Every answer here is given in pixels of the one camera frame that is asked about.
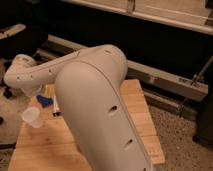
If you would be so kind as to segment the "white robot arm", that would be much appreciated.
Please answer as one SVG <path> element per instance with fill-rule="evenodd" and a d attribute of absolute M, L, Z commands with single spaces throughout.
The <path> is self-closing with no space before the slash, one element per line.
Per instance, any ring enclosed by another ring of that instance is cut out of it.
<path fill-rule="evenodd" d="M 55 85 L 62 116 L 92 171 L 155 171 L 120 93 L 126 74 L 125 54 L 100 45 L 40 65 L 19 54 L 4 81 L 26 94 Z"/>

